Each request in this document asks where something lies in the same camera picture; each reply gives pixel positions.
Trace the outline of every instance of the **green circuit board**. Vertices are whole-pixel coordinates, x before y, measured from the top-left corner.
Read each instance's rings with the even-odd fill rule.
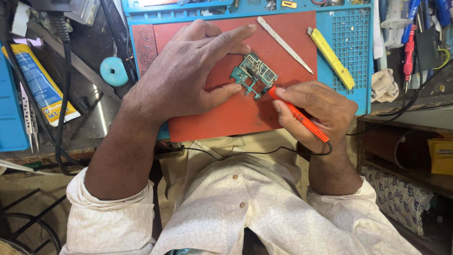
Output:
[[[230,78],[235,78],[236,83],[241,84],[247,89],[245,95],[253,92],[255,93],[254,99],[259,100],[261,96],[272,87],[272,84],[277,80],[278,75],[275,74],[265,63],[263,63],[256,53],[250,52],[244,56],[244,60],[239,64],[239,66],[236,66],[233,69]],[[250,86],[246,84],[246,80],[248,78],[253,81]],[[256,92],[253,89],[253,85],[258,80],[262,81],[265,85],[265,88],[261,92]]]

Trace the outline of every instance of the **red mat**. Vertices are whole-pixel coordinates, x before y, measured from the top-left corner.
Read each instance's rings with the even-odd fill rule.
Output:
[[[314,74],[309,73],[258,24],[256,17],[211,21],[222,31],[239,26],[257,24],[256,33],[244,42],[251,46],[259,58],[279,77],[274,86],[287,87],[304,81],[315,80],[317,73],[316,45],[307,34],[307,28],[316,27],[316,12],[298,12],[263,16],[266,22],[280,37],[307,63]],[[189,23],[154,25],[157,52],[160,53],[167,42],[183,26]],[[241,55],[227,55],[214,66],[206,81],[206,90],[222,84],[232,83],[229,79],[235,66],[243,60]],[[170,140],[184,142],[196,139],[245,134],[278,129],[278,116],[272,106],[272,99],[264,95],[260,100],[253,99],[254,93],[244,95],[245,88],[232,96],[226,103],[201,115],[169,119]]]

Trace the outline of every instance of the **white shirt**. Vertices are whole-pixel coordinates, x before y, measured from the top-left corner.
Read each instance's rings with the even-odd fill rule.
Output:
[[[308,204],[288,185],[282,165],[253,155],[205,167],[157,242],[151,238],[153,190],[118,201],[100,201],[84,186],[86,169],[69,184],[72,203],[61,254],[242,254],[249,227],[269,254],[420,254],[379,211],[364,180],[348,196],[308,189]]]

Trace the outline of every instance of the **blue repair mat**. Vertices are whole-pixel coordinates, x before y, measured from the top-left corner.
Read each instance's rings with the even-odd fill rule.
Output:
[[[134,45],[133,25],[177,23],[196,19],[219,20],[315,10],[317,29],[351,73],[356,85],[347,90],[319,50],[318,80],[355,101],[359,106],[356,115],[368,114],[371,111],[373,0],[365,0],[362,4],[356,4],[358,1],[340,0],[336,6],[325,7],[316,5],[310,0],[293,0],[297,3],[295,9],[282,7],[282,0],[276,0],[276,10],[273,11],[265,9],[268,5],[265,0],[240,0],[238,7],[234,7],[234,0],[200,0],[198,3],[184,5],[155,6],[141,6],[138,0],[122,1],[132,45]],[[221,8],[224,10],[223,13],[216,12]],[[212,15],[205,16],[206,11]],[[161,130],[158,139],[166,138],[169,138],[168,131]]]
[[[27,137],[11,65],[0,52],[0,152],[27,149]]]

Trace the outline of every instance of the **tube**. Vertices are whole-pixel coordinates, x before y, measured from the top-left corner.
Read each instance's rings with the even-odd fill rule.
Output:
[[[11,48],[25,74],[25,78],[29,83],[34,98],[41,107],[41,110],[50,125],[56,127],[61,111],[63,93],[38,61],[28,45],[11,44]],[[8,58],[5,47],[2,47],[1,50]],[[79,116],[80,113],[70,102],[68,102],[64,121],[67,122]]]

